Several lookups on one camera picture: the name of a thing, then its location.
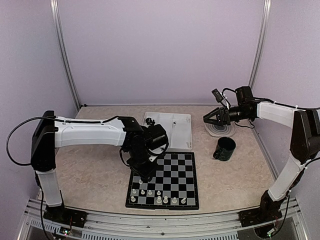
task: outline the mug handle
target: mug handle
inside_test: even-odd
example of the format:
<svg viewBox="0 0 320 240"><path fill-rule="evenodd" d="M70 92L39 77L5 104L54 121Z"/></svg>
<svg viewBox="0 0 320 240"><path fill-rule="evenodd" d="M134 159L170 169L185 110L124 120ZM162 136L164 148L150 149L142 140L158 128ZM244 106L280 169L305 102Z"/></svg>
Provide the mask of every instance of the mug handle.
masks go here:
<svg viewBox="0 0 320 240"><path fill-rule="evenodd" d="M213 153L213 157L214 157L215 159L219 159L221 152L222 152L222 149L221 149L221 148L215 150L215 152Z"/></svg>

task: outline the chessboard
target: chessboard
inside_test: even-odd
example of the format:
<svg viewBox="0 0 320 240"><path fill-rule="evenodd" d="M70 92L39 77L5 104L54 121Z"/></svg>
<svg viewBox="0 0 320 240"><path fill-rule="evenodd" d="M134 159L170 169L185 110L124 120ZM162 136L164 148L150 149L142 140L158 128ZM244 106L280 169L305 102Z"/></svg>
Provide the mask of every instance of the chessboard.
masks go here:
<svg viewBox="0 0 320 240"><path fill-rule="evenodd" d="M138 209L198 210L195 154L166 152L157 159L155 176L144 183L131 172L125 206Z"/></svg>

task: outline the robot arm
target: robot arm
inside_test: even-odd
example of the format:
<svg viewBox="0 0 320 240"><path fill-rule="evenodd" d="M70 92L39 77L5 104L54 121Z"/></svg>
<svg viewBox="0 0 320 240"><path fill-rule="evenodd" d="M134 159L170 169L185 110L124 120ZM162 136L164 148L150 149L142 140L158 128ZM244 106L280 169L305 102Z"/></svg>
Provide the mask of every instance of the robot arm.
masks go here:
<svg viewBox="0 0 320 240"><path fill-rule="evenodd" d="M121 146L123 163L137 173L144 182L150 181L157 168L158 156L163 154L169 140L165 129L154 121L148 127L140 126L133 117L115 116L107 120L71 119L54 116L46 111L32 136L31 166L44 194L47 209L44 218L66 224L70 219L79 219L74 226L83 227L85 212L64 207L56 174L55 148L71 145ZM161 148L161 153L153 153ZM130 158L122 158L128 152Z"/></svg>
<svg viewBox="0 0 320 240"><path fill-rule="evenodd" d="M218 90L212 91L218 102L224 97ZM306 164L320 151L320 121L316 110L298 110L276 103L265 102L268 99L253 97L250 87L243 86L235 90L238 106L216 108L203 117L205 123L230 125L243 119L254 121L256 118L270 120L292 129L290 155L282 172L274 184L261 197L258 209L242 211L240 220L243 227L281 218L279 211L290 189L304 174Z"/></svg>

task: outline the white wall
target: white wall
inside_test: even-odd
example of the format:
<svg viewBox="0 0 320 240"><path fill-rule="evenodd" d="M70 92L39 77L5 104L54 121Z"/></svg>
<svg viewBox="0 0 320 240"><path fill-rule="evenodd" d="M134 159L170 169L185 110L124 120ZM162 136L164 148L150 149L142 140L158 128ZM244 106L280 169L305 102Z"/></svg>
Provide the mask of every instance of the white wall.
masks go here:
<svg viewBox="0 0 320 240"><path fill-rule="evenodd" d="M272 1L254 95L300 107L320 106L320 1ZM256 123L278 172L289 155L291 130ZM320 161L312 163L295 188L311 240L320 236Z"/></svg>
<svg viewBox="0 0 320 240"><path fill-rule="evenodd" d="M46 110L76 113L59 54L46 0L0 1L0 239L17 239L18 224L36 187L31 166L10 162L5 143L20 122ZM18 130L10 142L13 157L30 162L31 137L37 123Z"/></svg>
<svg viewBox="0 0 320 240"><path fill-rule="evenodd" d="M214 88L249 83L263 6L264 0L59 1L81 102L215 103Z"/></svg>

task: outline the white box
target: white box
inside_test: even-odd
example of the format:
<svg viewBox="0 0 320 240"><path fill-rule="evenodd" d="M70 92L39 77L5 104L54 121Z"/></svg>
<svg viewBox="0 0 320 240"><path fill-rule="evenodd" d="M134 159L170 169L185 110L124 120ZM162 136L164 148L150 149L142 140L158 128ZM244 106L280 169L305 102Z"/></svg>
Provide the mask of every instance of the white box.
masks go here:
<svg viewBox="0 0 320 240"><path fill-rule="evenodd" d="M147 111L144 114L143 126L146 119L151 118L155 124L161 124L165 129L169 139L168 152L191 152L192 150L192 132L191 115L178 113L162 113Z"/></svg>

